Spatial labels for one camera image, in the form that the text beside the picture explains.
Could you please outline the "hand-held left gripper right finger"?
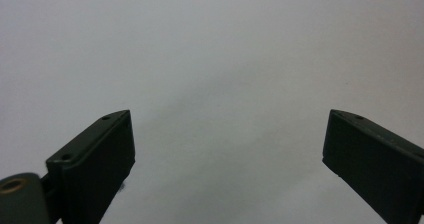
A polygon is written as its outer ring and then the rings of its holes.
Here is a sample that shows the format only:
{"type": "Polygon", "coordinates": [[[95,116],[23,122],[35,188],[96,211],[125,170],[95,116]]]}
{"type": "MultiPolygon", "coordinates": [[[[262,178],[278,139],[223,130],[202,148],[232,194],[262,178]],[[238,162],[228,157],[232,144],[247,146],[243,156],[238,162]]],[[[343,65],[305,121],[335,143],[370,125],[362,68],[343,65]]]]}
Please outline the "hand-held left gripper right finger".
{"type": "Polygon", "coordinates": [[[332,110],[323,163],[387,224],[424,216],[424,149],[369,119],[332,110]]]}

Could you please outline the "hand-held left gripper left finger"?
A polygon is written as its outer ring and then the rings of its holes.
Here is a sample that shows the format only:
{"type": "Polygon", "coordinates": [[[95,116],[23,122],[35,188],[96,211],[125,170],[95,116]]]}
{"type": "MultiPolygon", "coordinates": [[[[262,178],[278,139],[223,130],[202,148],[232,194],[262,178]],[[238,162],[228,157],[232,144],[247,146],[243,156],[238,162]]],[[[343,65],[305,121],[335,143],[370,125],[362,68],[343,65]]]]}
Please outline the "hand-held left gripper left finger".
{"type": "Polygon", "coordinates": [[[64,224],[99,224],[135,163],[131,113],[107,114],[46,160],[64,224]]]}

